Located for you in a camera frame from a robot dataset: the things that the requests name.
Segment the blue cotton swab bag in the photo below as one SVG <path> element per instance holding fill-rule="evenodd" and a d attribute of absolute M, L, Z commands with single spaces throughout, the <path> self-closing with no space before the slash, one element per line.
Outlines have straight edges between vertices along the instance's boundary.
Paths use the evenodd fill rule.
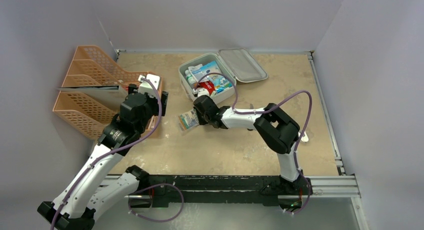
<path fill-rule="evenodd" d="M 233 86 L 230 81 L 223 76 L 216 61 L 204 65 L 201 69 L 204 74 L 210 73 L 207 79 L 213 84 L 216 93 L 221 93 Z"/>

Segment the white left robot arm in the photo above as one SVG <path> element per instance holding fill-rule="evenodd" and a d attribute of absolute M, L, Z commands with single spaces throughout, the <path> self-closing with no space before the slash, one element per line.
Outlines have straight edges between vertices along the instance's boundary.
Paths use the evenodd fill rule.
<path fill-rule="evenodd" d="M 95 222 L 124 196 L 146 193 L 150 175 L 133 165 L 113 183 L 98 191 L 111 169 L 142 139 L 153 116 L 166 114 L 168 93 L 150 96 L 128 89 L 128 96 L 120 105 L 98 139 L 92 154 L 72 182 L 53 201 L 42 202 L 37 212 L 54 230 L 91 230 Z"/>

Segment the red first aid pouch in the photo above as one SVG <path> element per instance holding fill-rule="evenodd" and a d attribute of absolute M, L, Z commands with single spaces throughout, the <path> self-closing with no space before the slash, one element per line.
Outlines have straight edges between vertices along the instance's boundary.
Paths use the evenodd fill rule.
<path fill-rule="evenodd" d="M 200 82 L 199 83 L 199 87 L 200 88 L 204 88 L 208 91 L 209 96 L 213 96 L 216 94 L 216 89 L 215 86 L 212 82 L 210 81 L 204 81 L 204 82 Z"/>

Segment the blue white gauze packet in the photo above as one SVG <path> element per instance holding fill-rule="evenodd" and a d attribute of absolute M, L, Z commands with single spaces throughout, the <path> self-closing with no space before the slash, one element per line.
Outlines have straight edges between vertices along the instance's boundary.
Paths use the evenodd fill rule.
<path fill-rule="evenodd" d="M 199 82 L 201 78 L 208 74 L 208 69 L 203 68 L 202 64 L 198 64 L 195 66 L 189 66 L 188 71 L 195 78 L 196 82 Z"/>

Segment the colourful plaster box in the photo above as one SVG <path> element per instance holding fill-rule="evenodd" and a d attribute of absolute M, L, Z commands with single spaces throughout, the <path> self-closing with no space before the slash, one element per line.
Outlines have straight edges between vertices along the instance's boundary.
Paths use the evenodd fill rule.
<path fill-rule="evenodd" d="M 199 120 L 195 109 L 185 112 L 178 116 L 178 124 L 182 131 L 190 130 L 196 126 L 199 126 Z"/>

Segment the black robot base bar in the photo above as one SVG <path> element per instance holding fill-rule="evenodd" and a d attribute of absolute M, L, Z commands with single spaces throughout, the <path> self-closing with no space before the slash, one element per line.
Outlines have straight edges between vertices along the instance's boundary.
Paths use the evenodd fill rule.
<path fill-rule="evenodd" d="M 261 204 L 296 210 L 313 194 L 311 180 L 281 176 L 150 175 L 130 196 L 146 196 L 154 208 L 170 203 Z"/>

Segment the white green-label bottle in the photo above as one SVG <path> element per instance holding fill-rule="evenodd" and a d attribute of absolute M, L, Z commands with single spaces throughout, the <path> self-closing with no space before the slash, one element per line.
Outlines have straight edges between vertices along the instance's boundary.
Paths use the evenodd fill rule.
<path fill-rule="evenodd" d="M 188 82 L 190 88 L 195 88 L 197 81 L 192 75 L 192 73 L 188 69 L 184 73 L 185 73 L 185 79 Z"/>

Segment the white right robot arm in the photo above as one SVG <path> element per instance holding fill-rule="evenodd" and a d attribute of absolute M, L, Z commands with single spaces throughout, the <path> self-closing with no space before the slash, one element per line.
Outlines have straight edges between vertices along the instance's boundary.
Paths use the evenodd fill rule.
<path fill-rule="evenodd" d="M 218 107 L 209 96 L 193 102 L 200 125 L 216 129 L 243 128 L 259 133 L 266 145 L 276 152 L 281 188 L 288 194 L 300 188 L 300 169 L 295 158 L 295 146 L 300 137 L 299 124 L 274 103 L 259 109 L 232 109 Z"/>

